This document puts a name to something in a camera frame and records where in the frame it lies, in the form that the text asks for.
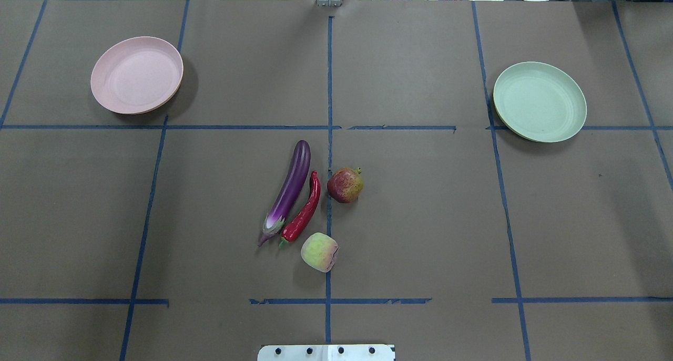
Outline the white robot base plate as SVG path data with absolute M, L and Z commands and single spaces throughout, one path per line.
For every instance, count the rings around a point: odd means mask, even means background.
M 257 360 L 396 360 L 396 351 L 387 344 L 269 345 Z

